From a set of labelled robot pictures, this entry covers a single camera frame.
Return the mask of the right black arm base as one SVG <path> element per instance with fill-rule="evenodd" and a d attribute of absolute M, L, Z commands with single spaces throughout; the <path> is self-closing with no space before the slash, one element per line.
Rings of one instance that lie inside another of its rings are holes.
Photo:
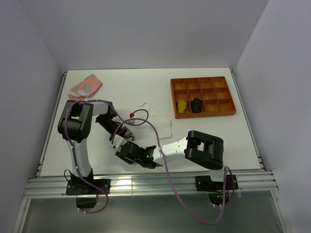
<path fill-rule="evenodd" d="M 222 207 L 223 200 L 225 205 L 230 202 L 235 191 L 239 189 L 236 175 L 228 172 L 225 177 L 225 188 L 221 181 L 213 181 L 211 175 L 195 176 L 195 187 L 197 192 L 206 192 L 212 205 Z"/>

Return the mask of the white sock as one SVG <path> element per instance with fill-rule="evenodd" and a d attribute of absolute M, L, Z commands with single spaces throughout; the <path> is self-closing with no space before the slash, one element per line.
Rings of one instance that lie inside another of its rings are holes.
<path fill-rule="evenodd" d="M 145 109 L 149 113 L 148 121 L 157 130 L 159 139 L 168 139 L 172 138 L 172 123 L 169 119 L 165 118 L 152 104 L 145 102 L 139 109 Z M 154 133 L 154 130 L 147 123 L 144 123 L 141 126 L 136 128 L 137 133 L 140 138 L 151 136 Z"/>

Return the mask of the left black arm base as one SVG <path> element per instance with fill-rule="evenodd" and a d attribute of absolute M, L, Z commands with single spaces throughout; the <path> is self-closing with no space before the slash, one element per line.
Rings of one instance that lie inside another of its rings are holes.
<path fill-rule="evenodd" d="M 97 204 L 99 195 L 107 196 L 110 192 L 110 179 L 94 179 L 93 171 L 83 181 L 66 169 L 64 177 L 67 180 L 66 195 L 76 196 L 76 207 L 81 211 L 91 211 Z"/>

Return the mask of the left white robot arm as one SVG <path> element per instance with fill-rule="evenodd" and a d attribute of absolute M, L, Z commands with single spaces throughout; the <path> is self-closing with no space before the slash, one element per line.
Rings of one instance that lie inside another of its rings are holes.
<path fill-rule="evenodd" d="M 134 142 L 132 132 L 113 118 L 117 117 L 113 104 L 110 101 L 78 102 L 68 100 L 60 116 L 57 130 L 70 149 L 72 160 L 72 175 L 82 178 L 77 183 L 77 188 L 84 194 L 94 190 L 95 182 L 87 152 L 87 137 L 90 134 L 92 118 L 99 123 L 111 136 L 120 136 L 124 141 Z"/>

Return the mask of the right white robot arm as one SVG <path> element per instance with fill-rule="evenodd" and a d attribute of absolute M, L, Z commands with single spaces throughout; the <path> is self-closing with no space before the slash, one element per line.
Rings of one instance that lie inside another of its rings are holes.
<path fill-rule="evenodd" d="M 210 183 L 215 189 L 221 189 L 227 183 L 223 162 L 224 141 L 210 134 L 189 131 L 186 137 L 176 142 L 146 148 L 116 135 L 111 146 L 116 149 L 116 156 L 130 165 L 155 169 L 164 166 L 164 162 L 187 159 L 210 171 Z"/>

